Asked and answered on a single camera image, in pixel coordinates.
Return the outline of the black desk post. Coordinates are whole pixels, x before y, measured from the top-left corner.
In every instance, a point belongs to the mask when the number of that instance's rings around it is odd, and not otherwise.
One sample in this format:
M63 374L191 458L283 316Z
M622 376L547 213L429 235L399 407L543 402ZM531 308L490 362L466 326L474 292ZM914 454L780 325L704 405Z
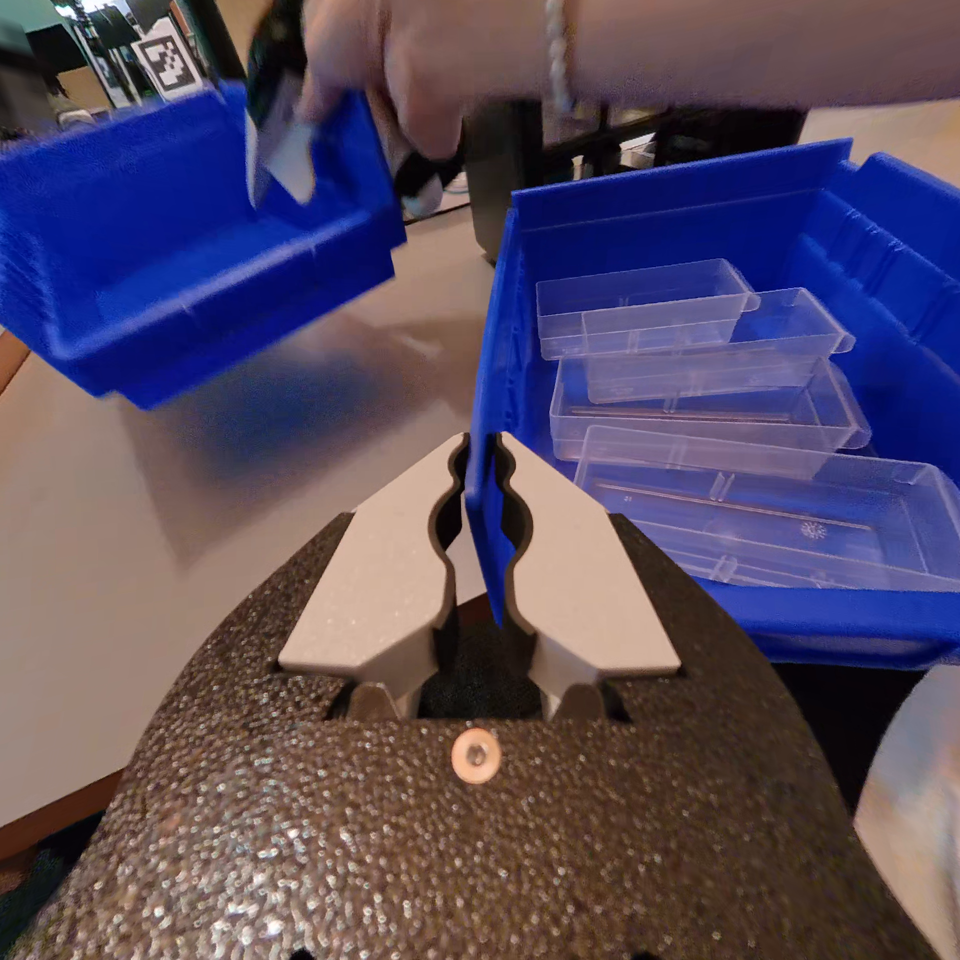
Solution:
M491 265L498 260L513 193L545 181L542 105L485 103L464 121L464 173L476 242Z

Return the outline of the person's right forearm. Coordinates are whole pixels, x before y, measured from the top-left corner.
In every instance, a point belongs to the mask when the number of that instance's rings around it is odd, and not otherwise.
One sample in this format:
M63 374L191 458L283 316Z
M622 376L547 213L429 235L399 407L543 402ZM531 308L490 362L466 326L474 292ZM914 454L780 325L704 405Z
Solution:
M590 1L570 81L629 106L803 110L957 99L957 1Z

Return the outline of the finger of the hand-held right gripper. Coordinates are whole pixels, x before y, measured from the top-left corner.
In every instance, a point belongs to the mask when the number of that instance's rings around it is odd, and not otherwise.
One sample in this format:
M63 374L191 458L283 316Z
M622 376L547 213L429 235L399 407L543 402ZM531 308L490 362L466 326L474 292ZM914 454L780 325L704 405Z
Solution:
M246 194L259 208L273 183L298 198L298 82L255 84L246 91Z
M301 206L308 205L316 189L312 144L314 127L294 122L284 131L271 153L271 176Z

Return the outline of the narrow clear plastic tray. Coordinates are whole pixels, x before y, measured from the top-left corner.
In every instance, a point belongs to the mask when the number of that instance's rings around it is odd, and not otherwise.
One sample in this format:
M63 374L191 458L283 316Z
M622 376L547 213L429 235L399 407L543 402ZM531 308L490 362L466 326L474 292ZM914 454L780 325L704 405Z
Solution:
M810 291L781 289L760 293L726 342L589 354L583 377L595 404L802 387L821 361L849 353L856 342Z

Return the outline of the large clear plastic tray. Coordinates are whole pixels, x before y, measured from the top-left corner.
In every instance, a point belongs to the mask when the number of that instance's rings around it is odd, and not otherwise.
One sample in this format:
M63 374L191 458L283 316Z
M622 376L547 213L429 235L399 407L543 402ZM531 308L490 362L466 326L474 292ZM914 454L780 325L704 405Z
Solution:
M574 481L706 581L959 590L958 489L929 463L594 425Z

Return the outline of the short clear plastic tray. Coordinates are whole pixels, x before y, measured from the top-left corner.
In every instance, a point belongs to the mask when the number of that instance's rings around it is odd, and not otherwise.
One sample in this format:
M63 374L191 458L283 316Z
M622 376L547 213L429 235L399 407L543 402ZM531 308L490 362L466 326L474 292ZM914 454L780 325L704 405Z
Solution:
M760 295L726 259L537 282L536 326L547 361L726 344Z

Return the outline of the medium clear plastic tray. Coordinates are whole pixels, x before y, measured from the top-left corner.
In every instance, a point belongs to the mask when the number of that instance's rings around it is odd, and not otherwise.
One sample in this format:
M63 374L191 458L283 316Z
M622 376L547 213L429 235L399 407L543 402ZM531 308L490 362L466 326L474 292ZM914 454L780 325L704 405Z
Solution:
M864 450L872 427L844 373L818 361L801 386L629 399L589 400L585 362L562 359L549 407L554 456L579 460L593 426L669 433L799 450Z

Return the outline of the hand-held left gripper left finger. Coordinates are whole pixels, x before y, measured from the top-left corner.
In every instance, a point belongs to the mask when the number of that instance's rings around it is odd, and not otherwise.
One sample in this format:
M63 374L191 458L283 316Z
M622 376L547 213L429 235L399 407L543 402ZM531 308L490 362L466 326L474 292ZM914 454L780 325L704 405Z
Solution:
M470 436L443 441L350 515L278 656L290 673L380 686L415 716L459 635L450 546L460 536Z

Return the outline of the person's right hand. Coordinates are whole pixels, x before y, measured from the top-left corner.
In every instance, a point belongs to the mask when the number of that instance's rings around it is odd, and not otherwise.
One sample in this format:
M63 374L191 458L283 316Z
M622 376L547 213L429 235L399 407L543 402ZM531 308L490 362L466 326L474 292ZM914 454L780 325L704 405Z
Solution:
M319 122L345 93L374 92L431 160L452 156L481 103L571 104L565 2L305 2L303 39L297 119Z

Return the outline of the small blue plastic bin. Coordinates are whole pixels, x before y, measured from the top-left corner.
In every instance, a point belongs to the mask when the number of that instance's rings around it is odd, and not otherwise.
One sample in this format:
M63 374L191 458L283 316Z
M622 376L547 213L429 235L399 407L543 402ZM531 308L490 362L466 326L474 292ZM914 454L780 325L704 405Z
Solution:
M345 96L297 203L246 183L246 92L178 102L2 152L2 327L96 398L143 410L389 281L405 241L377 126Z

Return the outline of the black white tag board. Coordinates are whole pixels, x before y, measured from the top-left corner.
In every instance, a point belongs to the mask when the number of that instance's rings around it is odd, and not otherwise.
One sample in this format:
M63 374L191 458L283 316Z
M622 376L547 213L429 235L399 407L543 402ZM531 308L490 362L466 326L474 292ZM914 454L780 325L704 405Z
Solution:
M131 49L164 102L176 102L204 89L204 78L170 16L157 19L149 32L131 44Z

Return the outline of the pale blurred cloth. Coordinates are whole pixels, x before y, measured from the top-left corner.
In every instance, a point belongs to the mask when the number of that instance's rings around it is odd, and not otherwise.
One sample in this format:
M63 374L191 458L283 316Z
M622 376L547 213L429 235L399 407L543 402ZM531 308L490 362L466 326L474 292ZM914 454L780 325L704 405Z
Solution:
M959 667L926 673L885 731L854 817L896 900L941 958L959 957Z

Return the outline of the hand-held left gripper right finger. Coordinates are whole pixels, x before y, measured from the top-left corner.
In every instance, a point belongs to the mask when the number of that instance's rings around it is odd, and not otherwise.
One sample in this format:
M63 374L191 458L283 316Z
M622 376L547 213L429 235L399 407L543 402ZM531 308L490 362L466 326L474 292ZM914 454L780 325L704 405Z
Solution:
M504 622L544 717L602 718L607 681L677 675L679 654L612 516L508 432L495 437L495 479L513 547Z

